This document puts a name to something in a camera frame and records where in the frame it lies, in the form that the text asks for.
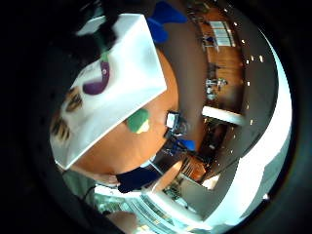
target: wooden table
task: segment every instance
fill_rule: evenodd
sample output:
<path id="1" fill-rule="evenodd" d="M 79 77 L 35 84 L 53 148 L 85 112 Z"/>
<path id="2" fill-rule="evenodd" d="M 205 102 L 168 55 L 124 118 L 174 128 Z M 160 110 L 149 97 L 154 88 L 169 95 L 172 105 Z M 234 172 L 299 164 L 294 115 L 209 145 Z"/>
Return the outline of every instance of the wooden table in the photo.
<path id="1" fill-rule="evenodd" d="M 157 50 L 157 54 L 167 90 L 143 107 L 150 113 L 149 130 L 137 135 L 130 132 L 126 121 L 122 122 L 91 147 L 70 170 L 100 180 L 101 175 L 117 175 L 139 167 L 163 146 L 167 112 L 177 111 L 178 92 L 169 62 L 160 51 Z"/>

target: green object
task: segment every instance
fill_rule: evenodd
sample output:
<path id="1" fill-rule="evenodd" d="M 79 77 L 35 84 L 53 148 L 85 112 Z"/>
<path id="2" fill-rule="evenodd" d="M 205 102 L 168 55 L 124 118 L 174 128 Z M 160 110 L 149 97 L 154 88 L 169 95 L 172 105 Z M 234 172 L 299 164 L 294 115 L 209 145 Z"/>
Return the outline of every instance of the green object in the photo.
<path id="1" fill-rule="evenodd" d="M 149 112 L 146 109 L 139 109 L 127 119 L 128 128 L 131 132 L 137 133 L 148 118 Z"/>
<path id="2" fill-rule="evenodd" d="M 94 38 L 97 42 L 98 48 L 100 50 L 100 59 L 102 61 L 108 61 L 108 51 L 107 48 L 105 47 L 104 43 L 103 43 L 103 39 L 101 37 L 101 35 L 99 34 L 99 32 L 95 32 L 94 33 Z"/>

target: cable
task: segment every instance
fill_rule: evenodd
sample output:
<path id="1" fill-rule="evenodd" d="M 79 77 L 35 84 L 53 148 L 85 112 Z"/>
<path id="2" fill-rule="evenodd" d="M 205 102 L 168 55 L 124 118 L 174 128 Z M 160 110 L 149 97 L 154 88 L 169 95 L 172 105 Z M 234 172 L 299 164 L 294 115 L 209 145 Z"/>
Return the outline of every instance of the cable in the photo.
<path id="1" fill-rule="evenodd" d="M 86 194 L 84 195 L 84 197 L 82 198 L 82 200 L 85 201 L 86 198 L 87 198 L 87 196 L 88 196 L 88 194 L 90 193 L 90 191 L 92 191 L 92 190 L 93 190 L 94 188 L 96 188 L 96 187 L 97 187 L 97 185 L 91 186 L 91 187 L 88 189 L 88 191 L 86 192 Z"/>

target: chair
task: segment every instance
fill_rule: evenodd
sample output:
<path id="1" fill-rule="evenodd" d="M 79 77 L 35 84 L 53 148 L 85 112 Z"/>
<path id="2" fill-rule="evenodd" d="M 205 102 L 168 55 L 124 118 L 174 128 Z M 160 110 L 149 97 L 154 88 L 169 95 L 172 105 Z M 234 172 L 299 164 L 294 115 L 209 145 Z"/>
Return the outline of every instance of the chair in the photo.
<path id="1" fill-rule="evenodd" d="M 156 3 L 154 13 L 147 18 L 147 25 L 155 43 L 163 43 L 168 39 L 168 32 L 163 24 L 168 22 L 183 23 L 187 18 L 165 1 Z"/>

